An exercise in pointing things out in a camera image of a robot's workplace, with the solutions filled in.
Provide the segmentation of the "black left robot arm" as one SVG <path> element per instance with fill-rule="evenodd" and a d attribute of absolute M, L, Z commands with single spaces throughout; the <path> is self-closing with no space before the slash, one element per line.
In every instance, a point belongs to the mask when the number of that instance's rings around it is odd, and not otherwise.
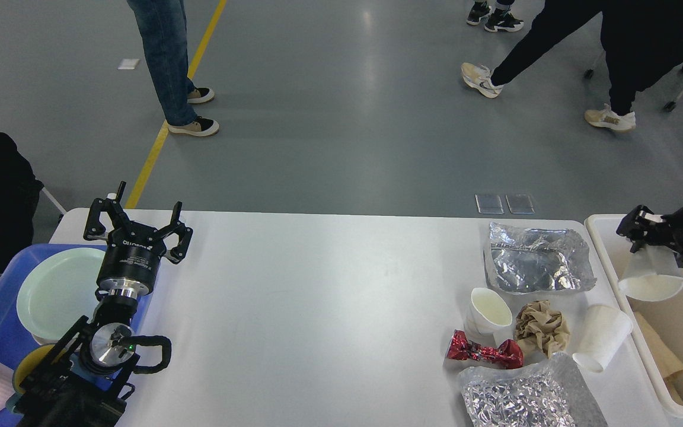
<path fill-rule="evenodd" d="M 17 367 L 8 407 L 21 414 L 21 426 L 114 426 L 135 392 L 130 376 L 169 366 L 169 338 L 137 335 L 131 322 L 140 299 L 154 291 L 162 259 L 179 264 L 193 230 L 181 220 L 182 202 L 162 228 L 133 221 L 121 206 L 125 186 L 95 198 L 87 216 L 85 240 L 107 244 L 92 317 L 77 319 L 39 360 L 30 352 Z"/>

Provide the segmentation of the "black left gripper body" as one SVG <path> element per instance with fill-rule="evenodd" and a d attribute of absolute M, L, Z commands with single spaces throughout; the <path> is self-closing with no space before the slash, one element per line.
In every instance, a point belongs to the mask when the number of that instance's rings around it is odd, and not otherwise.
<path fill-rule="evenodd" d="M 141 237 L 141 242 L 123 232 L 112 232 L 98 271 L 97 286 L 109 294 L 143 297 L 154 291 L 165 254 L 162 240 Z"/>

